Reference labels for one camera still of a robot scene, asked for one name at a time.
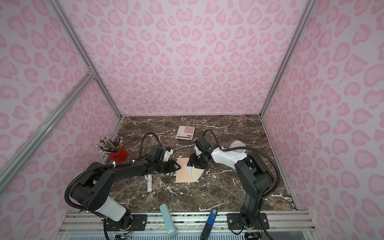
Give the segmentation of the white round clock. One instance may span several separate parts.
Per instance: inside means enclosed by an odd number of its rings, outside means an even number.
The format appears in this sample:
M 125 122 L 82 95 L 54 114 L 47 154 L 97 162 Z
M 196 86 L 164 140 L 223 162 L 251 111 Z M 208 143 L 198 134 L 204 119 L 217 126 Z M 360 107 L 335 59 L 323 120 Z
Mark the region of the white round clock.
M 239 140 L 236 140 L 236 141 L 233 141 L 230 145 L 231 148 L 236 148 L 236 147 L 245 147 L 246 144 L 239 141 Z

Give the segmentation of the beige envelope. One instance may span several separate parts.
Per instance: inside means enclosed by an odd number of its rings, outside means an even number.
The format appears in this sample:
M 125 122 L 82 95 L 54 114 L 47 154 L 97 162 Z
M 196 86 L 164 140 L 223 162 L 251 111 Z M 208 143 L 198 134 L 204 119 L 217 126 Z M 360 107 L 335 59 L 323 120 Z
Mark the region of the beige envelope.
M 188 158 L 178 158 L 177 159 L 177 164 L 181 166 L 180 170 L 176 171 L 176 183 L 193 183 L 197 182 L 203 172 L 205 171 L 204 169 L 193 169 L 192 176 L 187 173 L 187 163 L 189 159 Z

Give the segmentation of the light blue stapler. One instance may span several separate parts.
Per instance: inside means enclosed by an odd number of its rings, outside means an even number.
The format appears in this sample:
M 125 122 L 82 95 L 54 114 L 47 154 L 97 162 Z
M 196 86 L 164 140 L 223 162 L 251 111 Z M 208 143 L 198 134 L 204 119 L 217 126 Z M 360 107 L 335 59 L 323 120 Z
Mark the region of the light blue stapler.
M 160 211 L 167 229 L 168 236 L 170 240 L 172 240 L 176 238 L 178 234 L 174 222 L 172 220 L 171 212 L 169 211 L 168 206 L 166 204 L 160 205 Z

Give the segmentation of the white glue stick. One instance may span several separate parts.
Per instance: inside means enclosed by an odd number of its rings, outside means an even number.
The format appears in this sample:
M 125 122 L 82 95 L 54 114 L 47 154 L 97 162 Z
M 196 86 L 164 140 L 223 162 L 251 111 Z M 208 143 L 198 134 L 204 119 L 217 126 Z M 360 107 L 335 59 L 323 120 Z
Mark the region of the white glue stick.
M 151 193 L 153 191 L 153 176 L 148 174 L 145 178 L 147 180 L 147 192 Z

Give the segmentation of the red pencil cup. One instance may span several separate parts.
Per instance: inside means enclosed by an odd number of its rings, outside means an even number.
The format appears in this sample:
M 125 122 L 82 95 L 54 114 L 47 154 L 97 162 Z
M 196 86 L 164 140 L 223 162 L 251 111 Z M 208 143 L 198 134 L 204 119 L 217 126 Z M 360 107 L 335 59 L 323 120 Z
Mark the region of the red pencil cup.
M 122 144 L 118 145 L 118 151 L 117 152 L 113 152 L 110 155 L 110 159 L 113 162 L 116 162 L 117 164 L 122 164 L 122 163 L 126 162 L 128 158 L 129 158 L 129 153 L 122 146 Z

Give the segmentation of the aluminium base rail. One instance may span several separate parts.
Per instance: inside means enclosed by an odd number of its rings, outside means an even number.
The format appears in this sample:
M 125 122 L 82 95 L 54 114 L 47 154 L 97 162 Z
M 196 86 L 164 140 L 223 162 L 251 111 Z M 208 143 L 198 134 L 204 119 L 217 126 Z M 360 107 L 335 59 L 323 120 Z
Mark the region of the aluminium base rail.
M 229 230 L 227 212 L 216 217 L 209 238 L 211 240 L 255 240 L 268 237 L 261 230 Z M 198 240 L 208 220 L 208 212 L 173 212 L 171 218 L 176 230 L 176 240 Z M 317 240 L 310 215 L 306 211 L 269 211 L 265 223 L 269 224 L 268 233 L 275 240 Z M 108 233 L 114 240 L 117 235 L 126 240 L 168 240 L 170 238 L 160 212 L 146 213 L 132 232 Z M 90 213 L 68 214 L 56 236 L 57 240 L 103 240 L 105 239 L 102 220 Z

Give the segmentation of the blue utility knife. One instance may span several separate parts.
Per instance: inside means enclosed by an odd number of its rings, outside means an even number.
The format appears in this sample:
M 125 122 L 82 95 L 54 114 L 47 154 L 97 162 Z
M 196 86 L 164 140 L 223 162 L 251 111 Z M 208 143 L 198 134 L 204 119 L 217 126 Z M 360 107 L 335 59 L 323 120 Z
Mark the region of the blue utility knife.
M 213 208 L 209 214 L 209 217 L 201 233 L 201 236 L 200 236 L 201 240 L 207 240 L 209 238 L 217 215 L 218 215 L 218 210 L 216 208 Z

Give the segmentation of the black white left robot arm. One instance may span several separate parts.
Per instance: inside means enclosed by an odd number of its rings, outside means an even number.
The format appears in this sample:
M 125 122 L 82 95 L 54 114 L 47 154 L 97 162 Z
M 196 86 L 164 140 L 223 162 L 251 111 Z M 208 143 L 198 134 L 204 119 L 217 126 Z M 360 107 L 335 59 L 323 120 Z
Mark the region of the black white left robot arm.
M 173 150 L 165 148 L 158 137 L 158 144 L 143 155 L 144 142 L 149 135 L 143 136 L 137 159 L 122 164 L 94 162 L 76 176 L 65 190 L 66 203 L 100 217 L 105 232 L 110 228 L 132 231 L 136 223 L 131 211 L 110 197 L 113 185 L 129 178 L 174 173 L 181 169 L 176 161 L 169 158 Z

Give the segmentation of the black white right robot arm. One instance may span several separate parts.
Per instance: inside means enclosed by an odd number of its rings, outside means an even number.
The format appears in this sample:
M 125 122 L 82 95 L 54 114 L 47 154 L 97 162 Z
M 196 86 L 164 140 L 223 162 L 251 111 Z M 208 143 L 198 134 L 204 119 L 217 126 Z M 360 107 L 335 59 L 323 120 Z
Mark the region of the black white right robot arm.
M 211 145 L 205 136 L 195 140 L 196 152 L 191 154 L 188 165 L 207 169 L 208 163 L 212 162 L 235 170 L 246 197 L 238 214 L 227 214 L 229 230 L 238 235 L 246 229 L 268 230 L 269 222 L 262 208 L 267 196 L 279 187 L 281 173 L 277 164 L 262 151 L 241 141 L 234 141 L 229 148 L 224 148 L 218 138 L 213 137 L 215 145 Z

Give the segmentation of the coloured pencils bundle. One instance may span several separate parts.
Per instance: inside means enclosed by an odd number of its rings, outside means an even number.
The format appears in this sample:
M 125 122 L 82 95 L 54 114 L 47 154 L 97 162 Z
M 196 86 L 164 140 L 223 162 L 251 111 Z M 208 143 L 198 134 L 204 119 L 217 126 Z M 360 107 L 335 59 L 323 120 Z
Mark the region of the coloured pencils bundle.
M 117 136 L 115 141 L 112 141 L 108 137 L 104 137 L 99 140 L 100 144 L 96 144 L 96 148 L 102 154 L 112 155 L 116 154 L 122 148 L 123 139 Z

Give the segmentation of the pink calculator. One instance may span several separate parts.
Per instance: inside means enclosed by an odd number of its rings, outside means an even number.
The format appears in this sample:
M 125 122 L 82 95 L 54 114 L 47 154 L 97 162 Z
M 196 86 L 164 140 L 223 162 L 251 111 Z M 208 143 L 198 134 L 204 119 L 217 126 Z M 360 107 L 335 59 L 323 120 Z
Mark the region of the pink calculator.
M 176 139 L 192 140 L 194 137 L 195 128 L 190 126 L 179 126 Z

